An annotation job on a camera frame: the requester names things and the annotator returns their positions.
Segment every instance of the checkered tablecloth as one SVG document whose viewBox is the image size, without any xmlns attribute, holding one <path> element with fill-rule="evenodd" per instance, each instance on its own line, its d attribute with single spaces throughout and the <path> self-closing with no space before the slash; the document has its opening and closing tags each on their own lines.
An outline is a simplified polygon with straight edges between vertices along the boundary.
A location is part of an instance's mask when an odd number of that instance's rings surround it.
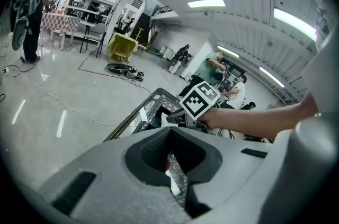
<svg viewBox="0 0 339 224">
<path fill-rule="evenodd" d="M 44 14 L 42 16 L 40 28 L 59 30 L 60 36 L 63 36 L 66 32 L 74 32 L 78 29 L 80 19 L 74 16 L 62 15 L 62 14 Z"/>
</svg>

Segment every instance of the white cable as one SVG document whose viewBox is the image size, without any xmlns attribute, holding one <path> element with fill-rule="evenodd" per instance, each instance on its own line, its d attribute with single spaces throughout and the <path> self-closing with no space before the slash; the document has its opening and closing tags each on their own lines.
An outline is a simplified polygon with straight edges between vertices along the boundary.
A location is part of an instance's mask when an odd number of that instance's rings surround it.
<svg viewBox="0 0 339 224">
<path fill-rule="evenodd" d="M 118 125 L 116 125 L 116 124 L 105 124 L 105 123 L 102 123 L 102 122 L 100 122 L 100 121 L 97 121 L 97 120 L 93 119 L 93 118 L 90 117 L 89 115 L 86 115 L 86 114 L 84 114 L 84 113 L 81 113 L 81 112 L 79 112 L 79 111 L 76 111 L 76 110 L 70 108 L 70 107 L 69 107 L 67 104 L 65 104 L 61 99 L 59 99 L 58 97 L 56 97 L 56 96 L 54 96 L 54 95 L 51 95 L 51 94 L 47 93 L 46 91 L 43 90 L 43 88 L 42 88 L 41 86 L 39 86 L 39 85 L 37 85 L 37 84 L 35 84 L 35 83 L 29 81 L 23 74 L 21 74 L 20 71 L 18 71 L 18 72 L 19 72 L 19 74 L 20 74 L 23 78 L 25 78 L 29 83 L 31 83 L 31 84 L 33 84 L 34 86 L 37 86 L 38 88 L 40 88 L 46 95 L 51 96 L 51 97 L 53 97 L 53 98 L 55 98 L 55 99 L 61 101 L 61 103 L 62 103 L 65 107 L 67 107 L 68 109 L 72 110 L 73 112 L 76 112 L 76 113 L 78 113 L 78 114 L 80 114 L 80 115 L 83 115 L 83 116 L 85 116 L 85 117 L 88 117 L 89 119 L 91 119 L 91 120 L 93 120 L 93 121 L 95 121 L 95 122 L 97 122 L 97 123 L 99 123 L 99 124 L 101 124 L 101 125 L 104 125 L 104 126 L 118 126 Z"/>
</svg>

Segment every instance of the hand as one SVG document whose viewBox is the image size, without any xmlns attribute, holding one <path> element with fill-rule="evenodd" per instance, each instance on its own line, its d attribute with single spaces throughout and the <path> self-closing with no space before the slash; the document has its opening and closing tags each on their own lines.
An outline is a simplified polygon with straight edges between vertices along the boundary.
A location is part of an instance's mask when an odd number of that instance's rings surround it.
<svg viewBox="0 0 339 224">
<path fill-rule="evenodd" d="M 209 129 L 220 128 L 219 126 L 219 110 L 211 108 L 205 114 L 198 118 L 198 121 L 203 122 Z"/>
</svg>

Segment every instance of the hair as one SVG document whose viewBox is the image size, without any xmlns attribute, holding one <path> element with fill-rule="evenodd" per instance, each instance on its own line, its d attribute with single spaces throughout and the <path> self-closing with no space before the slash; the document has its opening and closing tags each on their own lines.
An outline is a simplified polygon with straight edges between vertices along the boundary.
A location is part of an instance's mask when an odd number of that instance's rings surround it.
<svg viewBox="0 0 339 224">
<path fill-rule="evenodd" d="M 246 83 L 246 81 L 247 81 L 247 77 L 245 76 L 245 75 L 240 75 L 240 77 L 244 80 L 244 84 Z"/>
<path fill-rule="evenodd" d="M 218 51 L 218 52 L 222 54 L 222 58 L 224 58 L 224 57 L 225 57 L 225 54 L 224 54 L 224 52 L 222 52 L 222 51 Z"/>
</svg>

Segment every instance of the extension cord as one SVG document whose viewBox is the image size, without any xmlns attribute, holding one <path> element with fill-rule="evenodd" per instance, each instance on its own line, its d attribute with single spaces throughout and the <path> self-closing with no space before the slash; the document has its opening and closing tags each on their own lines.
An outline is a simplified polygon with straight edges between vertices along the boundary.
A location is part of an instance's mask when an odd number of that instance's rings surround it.
<svg viewBox="0 0 339 224">
<path fill-rule="evenodd" d="M 66 108 L 70 109 L 71 111 L 76 112 L 76 113 L 78 113 L 78 114 L 80 114 L 80 115 L 83 115 L 83 116 L 85 116 L 85 117 L 87 117 L 87 118 L 89 118 L 89 119 L 95 121 L 96 123 L 103 125 L 103 126 L 108 126 L 108 127 L 111 127 L 111 126 L 119 126 L 118 124 L 105 124 L 105 123 L 102 123 L 102 122 L 100 122 L 100 121 L 97 121 L 97 120 L 93 119 L 93 118 L 90 117 L 89 115 L 86 115 L 86 114 L 81 113 L 81 112 L 79 112 L 79 111 L 77 111 L 77 110 L 75 110 L 75 109 L 70 108 L 67 104 L 65 104 L 65 103 L 64 103 L 61 99 L 59 99 L 58 97 L 56 97 L 56 96 L 54 96 L 54 95 L 51 95 L 51 94 L 47 93 L 46 91 L 43 90 L 43 88 L 42 88 L 41 86 L 37 85 L 36 83 L 34 83 L 34 82 L 32 82 L 32 81 L 29 81 L 29 80 L 28 80 L 28 79 L 27 79 L 27 78 L 26 78 L 19 70 L 15 69 L 14 67 L 12 67 L 12 69 L 18 71 L 18 72 L 19 72 L 19 75 L 21 75 L 26 81 L 28 81 L 28 82 L 31 83 L 32 85 L 37 86 L 38 88 L 40 88 L 46 95 L 51 96 L 51 97 L 53 97 L 53 98 L 59 100 Z"/>
</svg>

